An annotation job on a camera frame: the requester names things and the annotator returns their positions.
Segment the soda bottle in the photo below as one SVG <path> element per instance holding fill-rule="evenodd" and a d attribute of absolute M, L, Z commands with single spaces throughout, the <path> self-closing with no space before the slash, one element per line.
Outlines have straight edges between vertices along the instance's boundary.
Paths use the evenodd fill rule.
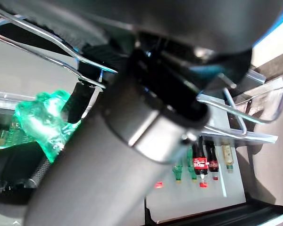
<path fill-rule="evenodd" d="M 190 146 L 187 151 L 187 165 L 188 165 L 188 170 L 189 170 L 192 182 L 197 182 L 197 175 L 194 171 L 192 146 Z"/>
<path fill-rule="evenodd" d="M 208 161 L 203 152 L 202 146 L 203 138 L 200 136 L 198 139 L 198 144 L 194 143 L 192 146 L 193 149 L 193 164 L 194 171 L 196 175 L 200 178 L 200 187 L 207 187 L 208 184 L 205 180 L 208 174 Z"/>
<path fill-rule="evenodd" d="M 173 172 L 175 175 L 176 183 L 181 183 L 181 174 L 183 173 L 183 161 L 180 159 L 176 165 L 173 167 Z"/>
<path fill-rule="evenodd" d="M 213 141 L 206 141 L 206 150 L 208 153 L 208 169 L 213 174 L 213 180 L 218 180 L 218 160 L 215 153 L 215 146 Z"/>
<path fill-rule="evenodd" d="M 223 157 L 225 159 L 227 172 L 232 173 L 234 160 L 233 160 L 231 147 L 229 145 L 222 145 L 221 148 L 223 151 Z"/>
<path fill-rule="evenodd" d="M 81 123 L 71 124 L 61 118 L 60 112 L 69 97 L 70 94 L 62 90 L 52 94 L 42 92 L 34 101 L 22 101 L 15 109 L 23 134 L 25 132 L 39 143 L 50 163 L 54 162 Z"/>

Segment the red label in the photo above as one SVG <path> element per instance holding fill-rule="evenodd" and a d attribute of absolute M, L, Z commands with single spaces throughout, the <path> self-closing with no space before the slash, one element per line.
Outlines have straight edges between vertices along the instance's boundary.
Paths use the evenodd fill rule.
<path fill-rule="evenodd" d="M 208 169 L 208 161 L 206 158 L 194 158 L 194 169 L 205 170 Z"/>
<path fill-rule="evenodd" d="M 162 181 L 159 181 L 155 184 L 154 186 L 155 188 L 163 188 L 164 187 L 164 183 Z"/>
<path fill-rule="evenodd" d="M 218 162 L 217 161 L 210 161 L 208 167 L 218 169 Z"/>

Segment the bottle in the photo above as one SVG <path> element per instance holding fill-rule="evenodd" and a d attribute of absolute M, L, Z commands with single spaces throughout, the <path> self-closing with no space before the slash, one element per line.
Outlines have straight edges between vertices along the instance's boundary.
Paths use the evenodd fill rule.
<path fill-rule="evenodd" d="M 227 172 L 232 173 L 234 160 L 233 160 L 231 147 L 229 145 L 222 145 L 221 148 L 223 152 L 223 157 L 225 159 Z"/>
<path fill-rule="evenodd" d="M 0 149 L 5 148 L 4 144 L 5 144 L 5 139 L 6 139 L 7 135 L 8 135 L 7 130 L 4 130 L 4 129 L 0 130 Z"/>
<path fill-rule="evenodd" d="M 207 187 L 206 176 L 208 175 L 208 161 L 203 152 L 202 136 L 198 139 L 198 144 L 194 143 L 193 149 L 193 164 L 196 175 L 200 178 L 200 187 Z"/>
<path fill-rule="evenodd" d="M 18 124 L 27 135 L 24 142 L 37 141 L 50 163 L 81 123 L 71 124 L 61 118 L 60 112 L 69 97 L 70 94 L 62 90 L 52 94 L 42 92 L 34 101 L 22 101 L 15 109 Z"/>
<path fill-rule="evenodd" d="M 208 153 L 208 169 L 212 172 L 213 180 L 218 180 L 219 167 L 213 141 L 206 141 L 206 150 Z"/>
<path fill-rule="evenodd" d="M 192 182 L 197 182 L 197 175 L 194 171 L 192 146 L 190 146 L 187 150 L 187 165 Z"/>
<path fill-rule="evenodd" d="M 173 167 L 176 183 L 181 183 L 181 174 L 183 173 L 183 160 L 180 159 L 177 164 Z"/>
<path fill-rule="evenodd" d="M 20 128 L 18 119 L 13 115 L 4 146 L 10 147 L 20 144 L 21 142 L 19 142 L 19 140 L 22 140 L 23 135 L 24 132 Z"/>

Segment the red bottle cap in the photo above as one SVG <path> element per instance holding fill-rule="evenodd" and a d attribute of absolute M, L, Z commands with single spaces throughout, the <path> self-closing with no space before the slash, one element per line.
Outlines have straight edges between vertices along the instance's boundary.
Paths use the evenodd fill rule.
<path fill-rule="evenodd" d="M 154 186 L 155 188 L 163 188 L 164 187 L 164 183 L 162 181 L 159 181 L 155 184 Z"/>
<path fill-rule="evenodd" d="M 199 186 L 200 186 L 200 187 L 208 187 L 208 184 L 205 183 L 205 182 L 201 182 L 201 183 L 199 183 Z"/>

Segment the metal frame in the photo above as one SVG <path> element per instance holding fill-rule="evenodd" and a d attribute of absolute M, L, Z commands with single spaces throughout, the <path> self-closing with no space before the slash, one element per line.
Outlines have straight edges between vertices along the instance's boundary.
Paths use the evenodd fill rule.
<path fill-rule="evenodd" d="M 7 23 L 13 23 L 16 26 L 19 26 L 23 29 L 26 29 L 26 30 L 28 30 L 28 31 L 40 36 L 40 37 L 43 37 L 43 38 L 53 42 L 54 44 L 58 45 L 61 49 L 66 51 L 69 55 L 71 55 L 72 57 L 76 58 L 79 61 L 93 65 L 93 66 L 98 67 L 98 68 L 100 68 L 104 71 L 117 73 L 117 71 L 115 71 L 114 69 L 100 65 L 100 64 L 98 64 L 94 61 L 91 61 L 91 60 L 81 56 L 67 42 L 65 42 L 64 40 L 62 40 L 58 36 L 48 32 L 48 31 L 43 30 L 42 28 L 39 28 L 39 27 L 37 27 L 37 26 L 27 22 L 27 21 L 24 21 L 25 17 L 23 17 L 23 16 L 20 16 L 20 15 L 13 16 L 13 15 L 5 12 L 4 10 L 0 9 L 0 17 L 2 18 L 2 19 L 0 19 L 0 26 L 7 24 Z M 71 73 L 73 73 L 74 75 L 76 75 L 81 80 L 89 82 L 89 83 L 91 83 L 95 86 L 102 88 L 102 89 L 106 88 L 103 84 L 85 77 L 84 75 L 79 73 L 75 68 L 73 68 L 72 66 L 68 65 L 65 62 L 62 62 L 62 61 L 57 60 L 53 57 L 47 56 L 47 55 L 45 55 L 45 54 L 43 54 L 43 53 L 41 53 L 41 52 L 39 52 L 35 49 L 29 48 L 22 43 L 16 42 L 16 41 L 11 40 L 11 39 L 4 37 L 2 35 L 0 35 L 0 41 L 4 42 L 6 44 L 9 44 L 11 46 L 14 46 L 16 48 L 19 48 L 21 50 L 24 50 L 26 52 L 29 52 L 29 53 L 31 53 L 35 56 L 41 57 L 42 59 L 47 60 L 47 61 L 49 61 L 53 64 L 61 66 L 65 69 L 67 69 L 68 71 L 70 71 Z M 246 126 L 245 126 L 243 119 L 252 121 L 254 123 L 260 123 L 260 124 L 271 123 L 279 117 L 281 111 L 283 110 L 283 96 L 282 96 L 280 104 L 279 104 L 277 111 L 274 114 L 272 120 L 262 120 L 262 119 L 253 117 L 251 115 L 242 113 L 239 110 L 237 110 L 235 103 L 234 103 L 228 89 L 224 89 L 223 91 L 224 91 L 224 94 L 225 94 L 230 106 L 223 105 L 223 104 L 220 104 L 220 103 L 215 102 L 215 101 L 203 99 L 203 98 L 201 98 L 201 95 L 199 95 L 197 97 L 198 101 L 205 103 L 205 104 L 208 104 L 208 105 L 213 106 L 213 107 L 217 107 L 217 108 L 222 109 L 222 110 L 224 110 L 228 113 L 234 114 L 235 117 L 237 118 L 239 126 L 241 128 L 241 132 L 239 134 L 237 134 L 237 132 L 233 133 L 230 129 L 224 130 L 224 129 L 216 128 L 216 127 L 213 127 L 213 126 L 210 126 L 210 125 L 205 126 L 205 129 L 213 131 L 213 132 L 220 133 L 222 135 L 226 135 L 226 136 L 233 137 L 233 138 L 236 138 L 236 139 L 244 139 L 247 136 L 247 129 L 246 129 Z"/>

